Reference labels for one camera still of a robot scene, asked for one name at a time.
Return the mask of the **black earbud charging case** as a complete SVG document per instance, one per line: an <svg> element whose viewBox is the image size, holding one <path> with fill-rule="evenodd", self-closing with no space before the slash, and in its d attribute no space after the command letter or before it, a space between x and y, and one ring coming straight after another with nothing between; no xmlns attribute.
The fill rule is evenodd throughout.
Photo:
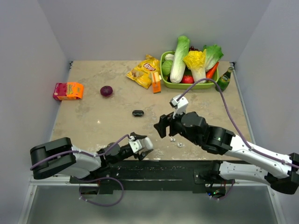
<svg viewBox="0 0 299 224"><path fill-rule="evenodd" d="M144 111L143 110L133 110L132 115L134 117L143 117L144 116Z"/></svg>

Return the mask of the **white earbud charging case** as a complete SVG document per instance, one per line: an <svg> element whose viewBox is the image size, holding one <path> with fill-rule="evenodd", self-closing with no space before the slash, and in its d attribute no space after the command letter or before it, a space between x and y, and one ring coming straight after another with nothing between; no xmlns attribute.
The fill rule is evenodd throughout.
<svg viewBox="0 0 299 224"><path fill-rule="evenodd" d="M140 142L144 149L146 149L146 150L154 149L153 143L151 142L149 137L145 137L145 138L141 139Z"/></svg>

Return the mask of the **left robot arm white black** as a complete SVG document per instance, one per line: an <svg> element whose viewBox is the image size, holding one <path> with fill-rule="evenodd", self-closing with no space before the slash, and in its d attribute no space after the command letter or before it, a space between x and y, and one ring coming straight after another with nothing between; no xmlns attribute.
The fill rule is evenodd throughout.
<svg viewBox="0 0 299 224"><path fill-rule="evenodd" d="M154 149L149 137L131 133L124 135L115 143L91 153L72 144L71 139L63 137L30 150L34 179L46 179L54 175L68 175L92 183L97 172L106 171L131 156L143 160Z"/></svg>

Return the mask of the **orange small carton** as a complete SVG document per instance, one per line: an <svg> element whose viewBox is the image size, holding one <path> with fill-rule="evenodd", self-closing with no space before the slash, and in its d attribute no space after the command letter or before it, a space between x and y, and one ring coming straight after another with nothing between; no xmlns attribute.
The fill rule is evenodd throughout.
<svg viewBox="0 0 299 224"><path fill-rule="evenodd" d="M151 81L152 81L152 89L153 93L160 93L161 92L161 82L160 82L160 75L158 72L151 73Z"/></svg>

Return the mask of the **green white napa cabbage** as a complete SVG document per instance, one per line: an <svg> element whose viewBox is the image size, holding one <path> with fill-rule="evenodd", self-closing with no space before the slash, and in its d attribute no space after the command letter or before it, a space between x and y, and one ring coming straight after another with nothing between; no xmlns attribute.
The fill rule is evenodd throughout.
<svg viewBox="0 0 299 224"><path fill-rule="evenodd" d="M188 55L189 47L190 39L185 35L179 36L170 74L170 81L172 83L178 84L183 78L186 67L183 59Z"/></svg>

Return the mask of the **red tomato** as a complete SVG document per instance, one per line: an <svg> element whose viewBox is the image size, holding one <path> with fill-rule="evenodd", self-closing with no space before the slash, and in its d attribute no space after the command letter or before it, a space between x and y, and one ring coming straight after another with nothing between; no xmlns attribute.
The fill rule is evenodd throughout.
<svg viewBox="0 0 299 224"><path fill-rule="evenodd" d="M181 80L181 83L182 84L193 84L194 79L193 79L192 75L184 75Z"/></svg>

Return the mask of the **yellow Lays chips bag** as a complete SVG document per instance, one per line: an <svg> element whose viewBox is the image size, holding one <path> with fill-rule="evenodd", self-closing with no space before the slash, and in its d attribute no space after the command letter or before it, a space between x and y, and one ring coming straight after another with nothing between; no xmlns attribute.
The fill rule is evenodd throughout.
<svg viewBox="0 0 299 224"><path fill-rule="evenodd" d="M160 61L151 55L146 55L145 60L135 66L127 75L129 79L145 89L148 89L151 84L151 73L157 72L160 74Z"/></svg>

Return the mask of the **green plastic basket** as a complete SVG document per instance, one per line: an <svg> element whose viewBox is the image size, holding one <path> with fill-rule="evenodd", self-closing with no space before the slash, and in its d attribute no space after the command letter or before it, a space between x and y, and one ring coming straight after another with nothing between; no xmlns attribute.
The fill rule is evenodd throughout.
<svg viewBox="0 0 299 224"><path fill-rule="evenodd" d="M175 51L166 51L164 52L162 55L161 55L161 58L160 58L160 68L162 68L162 65L165 61L165 56L167 54L172 54L174 55L175 54ZM183 84L183 83L179 83L179 84L174 84L174 83L171 83L170 81L168 81L168 77L165 76L161 70L161 78L162 78L162 81L164 83L164 85L167 87L167 88L170 88L170 89L178 89L178 90L186 90L188 89L190 86L192 86L192 84ZM214 74L213 74L213 78L212 78L215 82L217 82L219 80L219 72L218 72L218 65L216 66L216 69L214 71ZM206 83L198 83L196 84L192 89L193 90L203 90L203 89L209 89L211 87L214 87L214 83L211 82L211 81L208 81Z"/></svg>

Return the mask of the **red onion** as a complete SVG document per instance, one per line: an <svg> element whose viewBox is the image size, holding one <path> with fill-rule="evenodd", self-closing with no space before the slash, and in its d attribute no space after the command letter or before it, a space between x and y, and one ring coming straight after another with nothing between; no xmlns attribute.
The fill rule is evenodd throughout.
<svg viewBox="0 0 299 224"><path fill-rule="evenodd" d="M100 89L100 94L103 97L110 97L113 94L113 88L111 86L109 86L109 85L103 86Z"/></svg>

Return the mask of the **white cauliflower piece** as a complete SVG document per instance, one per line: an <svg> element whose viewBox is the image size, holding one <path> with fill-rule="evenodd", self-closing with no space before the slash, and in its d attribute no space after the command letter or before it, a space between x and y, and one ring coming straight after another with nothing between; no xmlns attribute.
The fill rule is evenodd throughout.
<svg viewBox="0 0 299 224"><path fill-rule="evenodd" d="M173 61L174 60L174 55L173 54L166 54L164 59Z"/></svg>

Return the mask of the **orange carrot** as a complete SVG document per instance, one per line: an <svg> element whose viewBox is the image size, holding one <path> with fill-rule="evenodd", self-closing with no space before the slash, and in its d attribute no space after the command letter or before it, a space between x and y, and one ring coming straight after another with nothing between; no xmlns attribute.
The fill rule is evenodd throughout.
<svg viewBox="0 0 299 224"><path fill-rule="evenodd" d="M207 73L206 73L206 78L208 79L213 79L214 73L217 71L219 62L217 62L213 68L211 68Z"/></svg>

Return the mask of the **green glass bottle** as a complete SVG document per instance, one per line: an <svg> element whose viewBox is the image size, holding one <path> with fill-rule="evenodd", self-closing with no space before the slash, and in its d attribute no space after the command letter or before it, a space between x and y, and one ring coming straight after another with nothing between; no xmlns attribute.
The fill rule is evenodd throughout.
<svg viewBox="0 0 299 224"><path fill-rule="evenodd" d="M217 85L219 86L219 88L217 86L215 86L215 89L218 92L224 92L229 83L230 83L230 79L231 79L231 73L233 72L234 68L233 67L229 67L228 70L219 78Z"/></svg>

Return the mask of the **dark grapes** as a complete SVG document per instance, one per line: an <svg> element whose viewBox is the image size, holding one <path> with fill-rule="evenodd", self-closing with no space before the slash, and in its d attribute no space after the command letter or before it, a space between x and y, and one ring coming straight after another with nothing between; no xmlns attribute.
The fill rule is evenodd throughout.
<svg viewBox="0 0 299 224"><path fill-rule="evenodd" d="M191 46L191 47L189 48L189 51L199 51L199 49L195 48L194 46Z"/></svg>

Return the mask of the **green leaf lettuce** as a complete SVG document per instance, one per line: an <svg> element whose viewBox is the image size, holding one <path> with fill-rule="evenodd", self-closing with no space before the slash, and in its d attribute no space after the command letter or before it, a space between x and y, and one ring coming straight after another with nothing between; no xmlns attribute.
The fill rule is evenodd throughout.
<svg viewBox="0 0 299 224"><path fill-rule="evenodd" d="M224 56L221 46L214 45L204 45L203 50L206 51L206 62L205 62L205 71L208 72L213 68L216 63Z"/></svg>

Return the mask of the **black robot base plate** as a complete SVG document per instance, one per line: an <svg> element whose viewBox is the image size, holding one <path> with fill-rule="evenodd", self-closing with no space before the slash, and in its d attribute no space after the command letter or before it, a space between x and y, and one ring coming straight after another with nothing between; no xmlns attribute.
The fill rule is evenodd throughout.
<svg viewBox="0 0 299 224"><path fill-rule="evenodd" d="M212 188L227 187L232 180L219 176L220 161L121 161L106 171L93 171L79 180L70 178L72 184L80 184L84 193L87 184L99 194L126 191L191 191L206 193Z"/></svg>

